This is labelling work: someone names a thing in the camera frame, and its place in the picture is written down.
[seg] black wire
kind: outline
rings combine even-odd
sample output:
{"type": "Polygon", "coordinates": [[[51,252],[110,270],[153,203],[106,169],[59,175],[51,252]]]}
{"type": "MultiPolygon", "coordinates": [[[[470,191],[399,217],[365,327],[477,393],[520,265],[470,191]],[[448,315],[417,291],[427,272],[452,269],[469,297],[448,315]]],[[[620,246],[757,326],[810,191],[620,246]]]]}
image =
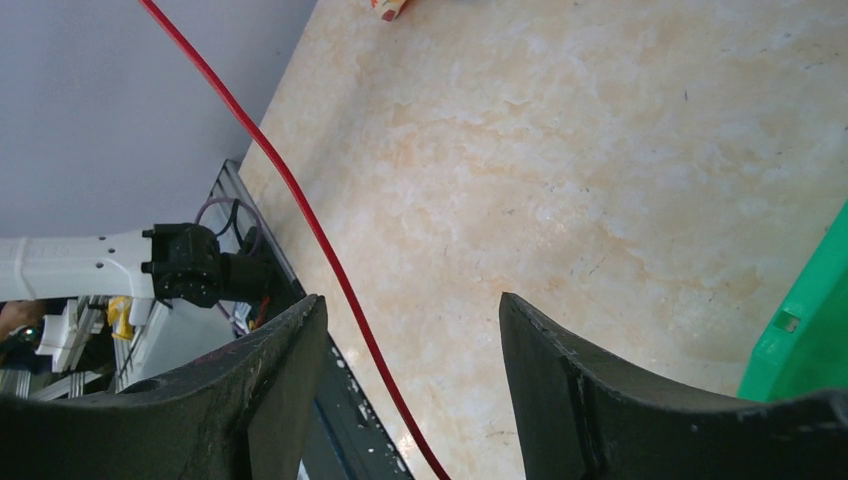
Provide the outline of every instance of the black wire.
{"type": "Polygon", "coordinates": [[[230,227],[232,227],[235,222],[238,221],[238,203],[239,199],[233,200],[233,206],[232,208],[230,208],[230,216],[229,218],[227,218],[227,223],[224,224],[224,228],[222,228],[220,232],[215,234],[216,237],[220,237],[221,235],[226,233],[227,230],[229,230],[230,227]]]}
{"type": "Polygon", "coordinates": [[[235,212],[233,214],[233,216],[235,217],[235,220],[233,221],[233,232],[236,234],[236,241],[238,241],[239,248],[242,248],[244,246],[244,237],[241,236],[241,232],[238,229],[238,207],[240,205],[241,200],[239,199],[236,199],[233,202],[233,212],[235,212]]]}

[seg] cable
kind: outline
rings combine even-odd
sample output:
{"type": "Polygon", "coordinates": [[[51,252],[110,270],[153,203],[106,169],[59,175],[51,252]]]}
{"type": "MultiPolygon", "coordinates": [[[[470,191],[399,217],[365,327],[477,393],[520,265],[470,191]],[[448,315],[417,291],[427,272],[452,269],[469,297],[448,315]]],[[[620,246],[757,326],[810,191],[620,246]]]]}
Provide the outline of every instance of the cable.
{"type": "Polygon", "coordinates": [[[253,256],[256,252],[259,251],[259,247],[262,245],[262,239],[265,237],[265,231],[262,228],[262,222],[259,219],[259,214],[250,205],[247,205],[246,203],[241,202],[237,198],[231,198],[231,197],[210,198],[209,200],[206,201],[206,203],[201,205],[200,210],[198,210],[197,215],[195,215],[195,217],[194,217],[194,223],[200,224],[200,220],[203,218],[203,214],[206,213],[206,210],[208,210],[209,207],[211,207],[212,205],[217,205],[219,203],[233,203],[233,204],[235,204],[236,202],[239,202],[239,206],[241,208],[247,210],[247,213],[250,214],[250,218],[253,219],[253,224],[256,225],[256,240],[253,241],[253,247],[251,247],[250,252],[248,252],[248,255],[253,256]]]}
{"type": "Polygon", "coordinates": [[[230,322],[230,326],[233,327],[233,330],[238,334],[236,336],[247,335],[247,331],[241,325],[238,324],[236,319],[233,317],[233,314],[228,312],[227,309],[224,308],[224,305],[221,304],[221,302],[216,303],[215,306],[218,307],[218,311],[221,312],[221,315],[223,315],[224,318],[226,318],[227,321],[230,322]]]}
{"type": "Polygon", "coordinates": [[[321,250],[324,251],[327,261],[330,262],[330,267],[332,267],[333,272],[339,280],[342,291],[350,304],[350,309],[353,311],[353,317],[356,319],[356,323],[359,325],[359,330],[362,332],[362,337],[365,339],[365,344],[368,346],[368,351],[371,352],[371,356],[374,358],[374,364],[377,366],[377,370],[380,372],[380,377],[382,377],[383,383],[386,384],[386,390],[389,391],[389,395],[392,397],[392,401],[394,402],[395,407],[397,407],[401,418],[403,418],[406,428],[409,429],[409,434],[415,440],[415,443],[421,450],[421,454],[424,455],[424,459],[427,460],[427,463],[430,465],[430,468],[433,469],[433,473],[436,474],[436,477],[440,479],[450,479],[450,476],[448,476],[442,464],[439,463],[439,459],[436,458],[436,454],[433,453],[433,450],[424,438],[424,434],[421,433],[421,429],[418,428],[418,424],[415,423],[415,418],[413,418],[412,412],[410,412],[409,407],[406,405],[406,402],[400,393],[400,389],[395,383],[394,378],[392,378],[392,373],[389,371],[386,360],[383,358],[383,354],[380,352],[380,347],[377,345],[377,340],[374,338],[374,333],[371,332],[371,327],[368,325],[368,320],[365,318],[365,312],[362,310],[362,306],[356,298],[356,292],[354,292],[353,286],[350,284],[350,280],[348,280],[347,274],[345,273],[338,256],[336,256],[333,246],[330,244],[330,240],[327,239],[324,229],[321,228],[321,224],[318,222],[315,212],[312,211],[309,201],[303,194],[303,190],[301,190],[300,185],[298,185],[297,179],[294,178],[291,170],[289,170],[288,166],[286,166],[283,158],[279,153],[277,153],[277,150],[274,149],[271,142],[268,141],[259,127],[257,127],[253,120],[250,119],[247,112],[245,112],[241,105],[239,105],[238,101],[236,101],[235,97],[233,97],[233,94],[230,93],[226,85],[224,85],[224,82],[218,78],[218,75],[216,75],[209,64],[203,60],[203,57],[200,56],[191,43],[189,43],[183,34],[180,33],[165,13],[156,6],[156,3],[154,3],[153,0],[139,0],[139,2],[156,20],[159,26],[165,30],[168,36],[170,36],[177,44],[180,50],[188,56],[189,60],[191,60],[194,66],[197,67],[203,77],[206,78],[209,85],[218,93],[221,100],[224,101],[253,140],[262,148],[262,151],[264,151],[265,155],[268,156],[268,159],[277,169],[277,172],[280,173],[283,181],[286,182],[295,202],[297,202],[306,222],[309,224],[309,228],[312,229],[312,233],[315,235],[318,245],[321,246],[321,250]]]}

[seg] floor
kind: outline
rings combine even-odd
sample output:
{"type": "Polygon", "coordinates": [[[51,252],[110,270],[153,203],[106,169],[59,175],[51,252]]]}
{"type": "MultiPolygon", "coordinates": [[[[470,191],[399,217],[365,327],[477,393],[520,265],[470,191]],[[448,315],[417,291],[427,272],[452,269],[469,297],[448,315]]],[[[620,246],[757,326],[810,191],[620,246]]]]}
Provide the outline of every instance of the floor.
{"type": "MultiPolygon", "coordinates": [[[[319,0],[262,123],[456,478],[521,478],[516,292],[733,394],[848,195],[844,0],[319,0]]],[[[418,478],[432,478],[258,148],[243,178],[418,478]]]]}

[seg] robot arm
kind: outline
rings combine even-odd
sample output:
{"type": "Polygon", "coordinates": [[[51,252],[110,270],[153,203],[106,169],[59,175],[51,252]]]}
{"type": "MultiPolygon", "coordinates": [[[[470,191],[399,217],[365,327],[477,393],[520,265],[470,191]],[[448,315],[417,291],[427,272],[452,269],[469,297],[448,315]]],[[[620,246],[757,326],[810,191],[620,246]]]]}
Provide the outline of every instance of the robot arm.
{"type": "Polygon", "coordinates": [[[0,240],[0,301],[126,295],[154,298],[152,239],[143,231],[91,238],[0,240]]]}
{"type": "Polygon", "coordinates": [[[125,295],[200,307],[263,298],[268,265],[221,253],[206,227],[155,225],[92,238],[0,239],[0,301],[125,295]]]}

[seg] small object on floor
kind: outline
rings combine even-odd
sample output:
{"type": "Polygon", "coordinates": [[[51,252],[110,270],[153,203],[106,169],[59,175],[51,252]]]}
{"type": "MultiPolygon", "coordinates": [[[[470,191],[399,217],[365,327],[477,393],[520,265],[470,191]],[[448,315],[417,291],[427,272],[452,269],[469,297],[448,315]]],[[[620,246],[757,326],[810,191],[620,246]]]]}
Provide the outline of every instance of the small object on floor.
{"type": "Polygon", "coordinates": [[[377,11],[380,18],[391,22],[400,15],[406,0],[371,0],[371,7],[377,11]]]}

